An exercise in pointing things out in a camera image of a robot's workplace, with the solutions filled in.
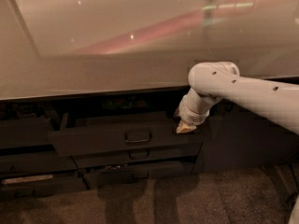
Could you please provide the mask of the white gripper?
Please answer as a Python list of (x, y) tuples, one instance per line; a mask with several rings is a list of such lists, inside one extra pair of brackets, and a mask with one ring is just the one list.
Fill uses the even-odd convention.
[(183, 99), (178, 106), (178, 115), (181, 121), (178, 123), (177, 133), (190, 133), (201, 125), (209, 115), (210, 105), (203, 100), (195, 101)]

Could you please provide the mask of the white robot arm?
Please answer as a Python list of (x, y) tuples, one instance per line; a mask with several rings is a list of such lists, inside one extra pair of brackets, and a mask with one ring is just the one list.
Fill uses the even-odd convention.
[(200, 128), (201, 171), (278, 164), (298, 153), (299, 88), (242, 77), (234, 63), (199, 63), (179, 103), (178, 133)]

